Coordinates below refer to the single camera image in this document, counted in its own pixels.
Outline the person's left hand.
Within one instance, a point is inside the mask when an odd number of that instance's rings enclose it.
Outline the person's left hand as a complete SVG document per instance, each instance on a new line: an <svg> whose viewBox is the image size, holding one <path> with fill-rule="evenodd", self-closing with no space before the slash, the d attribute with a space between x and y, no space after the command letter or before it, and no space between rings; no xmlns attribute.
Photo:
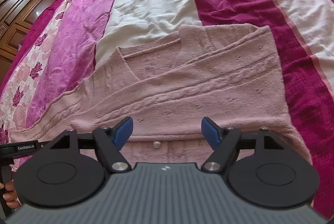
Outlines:
<svg viewBox="0 0 334 224"><path fill-rule="evenodd" d="M14 188L14 181L11 180L5 184L0 183L1 190L5 190L3 198L6 201L6 204L11 209L18 209L21 206L20 201L18 200L17 192Z"/></svg>

